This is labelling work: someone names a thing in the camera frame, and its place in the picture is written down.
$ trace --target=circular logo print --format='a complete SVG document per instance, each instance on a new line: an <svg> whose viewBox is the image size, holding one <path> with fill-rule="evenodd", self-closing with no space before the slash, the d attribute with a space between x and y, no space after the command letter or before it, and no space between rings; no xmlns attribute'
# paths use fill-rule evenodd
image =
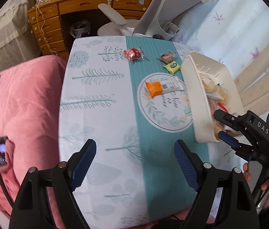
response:
<svg viewBox="0 0 269 229"><path fill-rule="evenodd" d="M186 130L193 122L187 91L175 91L151 98L145 82L174 79L166 73L154 73L145 77L138 86L137 98L140 110L146 120L156 128L167 132Z"/></svg>

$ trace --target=office chair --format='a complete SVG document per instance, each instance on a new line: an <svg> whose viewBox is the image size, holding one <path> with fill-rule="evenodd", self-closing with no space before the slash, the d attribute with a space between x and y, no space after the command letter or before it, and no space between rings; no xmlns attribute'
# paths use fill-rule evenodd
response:
<svg viewBox="0 0 269 229"><path fill-rule="evenodd" d="M98 36L144 36L171 40L179 31L174 19L209 1L214 0L152 0L140 20L125 20L107 4L99 4L98 8L112 22L102 26Z"/></svg>

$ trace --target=chair armrest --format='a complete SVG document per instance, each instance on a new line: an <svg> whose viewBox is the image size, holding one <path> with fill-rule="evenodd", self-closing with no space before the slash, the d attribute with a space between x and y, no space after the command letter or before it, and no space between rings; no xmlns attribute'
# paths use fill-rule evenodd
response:
<svg viewBox="0 0 269 229"><path fill-rule="evenodd" d="M119 26L125 26L127 21L121 16L117 11L107 4L101 3L98 5L100 11L104 13L112 22L116 23Z"/></svg>

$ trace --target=string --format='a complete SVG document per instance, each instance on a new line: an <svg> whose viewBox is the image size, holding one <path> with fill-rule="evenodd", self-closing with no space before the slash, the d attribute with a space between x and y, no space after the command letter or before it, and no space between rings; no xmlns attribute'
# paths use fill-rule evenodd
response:
<svg viewBox="0 0 269 229"><path fill-rule="evenodd" d="M51 49L50 45L48 44L48 39L44 36L45 33L44 33L44 31L43 31L43 27L44 27L44 25L45 25L45 23L46 23L46 20L45 20L45 18L44 18L44 16L43 16L43 12L42 12L42 11L40 10L40 8L39 8L39 5L40 5L40 1L37 0L37 1L36 1L36 21L37 21L37 26L38 26L39 32L41 33L42 38L43 38L44 42L46 43L46 46L48 47L48 50L50 51L50 53L51 53L52 55L57 56L58 53L57 53L56 51L54 51L54 50ZM38 10L39 13L41 14L42 19L43 19L43 21L44 21L42 27L40 27L40 25L39 25L38 15L37 15L37 10Z"/></svg>

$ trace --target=pink bedding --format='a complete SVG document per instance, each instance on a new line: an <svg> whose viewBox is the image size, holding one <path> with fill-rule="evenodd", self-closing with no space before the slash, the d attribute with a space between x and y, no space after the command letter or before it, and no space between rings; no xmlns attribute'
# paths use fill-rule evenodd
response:
<svg viewBox="0 0 269 229"><path fill-rule="evenodd" d="M31 166L42 170L59 162L58 114L65 69L61 58L43 56L0 73L0 136L7 135L12 143L8 154L14 151L14 171L2 175L13 198ZM61 227L53 202L51 207ZM1 188L0 210L11 213Z"/></svg>

